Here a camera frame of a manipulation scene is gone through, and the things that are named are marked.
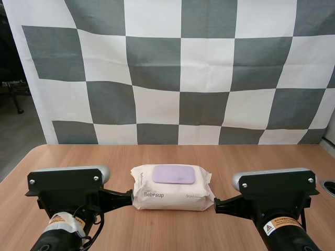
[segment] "warning sticker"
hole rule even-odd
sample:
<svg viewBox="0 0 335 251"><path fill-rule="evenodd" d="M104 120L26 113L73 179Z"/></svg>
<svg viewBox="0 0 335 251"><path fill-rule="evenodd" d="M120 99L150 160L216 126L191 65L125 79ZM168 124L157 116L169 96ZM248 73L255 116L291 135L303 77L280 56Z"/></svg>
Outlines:
<svg viewBox="0 0 335 251"><path fill-rule="evenodd" d="M274 218L273 220L267 222L264 225L264 231L267 234L267 236L269 236L276 229L282 226L288 226L288 225L298 226L302 228L299 222L297 222L295 219L291 217L278 217L278 218Z"/></svg>

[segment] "floor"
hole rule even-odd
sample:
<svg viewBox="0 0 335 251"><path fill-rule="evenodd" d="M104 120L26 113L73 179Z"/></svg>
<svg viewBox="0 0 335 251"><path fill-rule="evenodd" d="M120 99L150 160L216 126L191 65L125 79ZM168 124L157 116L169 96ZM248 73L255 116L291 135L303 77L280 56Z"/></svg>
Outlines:
<svg viewBox="0 0 335 251"><path fill-rule="evenodd" d="M18 114L11 98L0 99L0 182L38 145L46 143L32 97L18 97Z"/></svg>

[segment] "white label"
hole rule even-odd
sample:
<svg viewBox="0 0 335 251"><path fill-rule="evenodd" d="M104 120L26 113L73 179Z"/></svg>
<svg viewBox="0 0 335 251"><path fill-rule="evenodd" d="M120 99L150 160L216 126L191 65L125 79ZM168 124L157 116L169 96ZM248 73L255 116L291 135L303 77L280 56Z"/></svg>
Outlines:
<svg viewBox="0 0 335 251"><path fill-rule="evenodd" d="M269 236L275 230L276 228L274 227L271 221L267 222L264 226L264 231L267 234L267 236Z"/></svg>

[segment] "cloth backdrop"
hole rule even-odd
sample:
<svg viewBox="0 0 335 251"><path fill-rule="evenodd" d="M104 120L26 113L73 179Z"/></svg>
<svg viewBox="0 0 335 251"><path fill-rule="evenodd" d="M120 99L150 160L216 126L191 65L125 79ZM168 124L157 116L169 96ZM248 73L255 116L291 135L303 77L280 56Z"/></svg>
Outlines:
<svg viewBox="0 0 335 251"><path fill-rule="evenodd" d="M48 143L318 143L334 0L4 0Z"/></svg>

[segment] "gray square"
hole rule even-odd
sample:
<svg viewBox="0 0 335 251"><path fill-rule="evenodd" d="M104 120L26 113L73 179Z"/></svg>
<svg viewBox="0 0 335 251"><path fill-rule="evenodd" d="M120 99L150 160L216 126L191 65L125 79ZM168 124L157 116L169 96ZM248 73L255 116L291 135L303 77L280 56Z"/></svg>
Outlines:
<svg viewBox="0 0 335 251"><path fill-rule="evenodd" d="M139 145L178 145L177 124L137 124Z"/></svg>
<svg viewBox="0 0 335 251"><path fill-rule="evenodd" d="M229 93L180 93L179 124L221 126Z"/></svg>
<svg viewBox="0 0 335 251"><path fill-rule="evenodd" d="M235 39L231 91L276 88L292 37Z"/></svg>
<svg viewBox="0 0 335 251"><path fill-rule="evenodd" d="M53 121L59 144L98 144L94 125L76 121Z"/></svg>
<svg viewBox="0 0 335 251"><path fill-rule="evenodd" d="M94 124L136 124L131 85L109 81L87 82L87 94Z"/></svg>
<svg viewBox="0 0 335 251"><path fill-rule="evenodd" d="M298 0L294 36L335 34L334 0Z"/></svg>
<svg viewBox="0 0 335 251"><path fill-rule="evenodd" d="M234 38L237 1L182 1L182 38Z"/></svg>
<svg viewBox="0 0 335 251"><path fill-rule="evenodd" d="M303 138L299 141L299 144L319 144L325 132L326 128L309 129Z"/></svg>
<svg viewBox="0 0 335 251"><path fill-rule="evenodd" d="M78 29L100 35L126 35L124 0L65 0Z"/></svg>
<svg viewBox="0 0 335 251"><path fill-rule="evenodd" d="M76 29L22 26L38 77L85 81L85 69Z"/></svg>
<svg viewBox="0 0 335 251"><path fill-rule="evenodd" d="M333 70L333 74L330 77L330 81L329 81L327 88L335 88L335 67Z"/></svg>
<svg viewBox="0 0 335 251"><path fill-rule="evenodd" d="M179 38L127 37L127 61L135 86L180 90Z"/></svg>
<svg viewBox="0 0 335 251"><path fill-rule="evenodd" d="M219 145L258 144L264 130L221 127Z"/></svg>
<svg viewBox="0 0 335 251"><path fill-rule="evenodd" d="M308 129L325 89L277 89L267 129Z"/></svg>

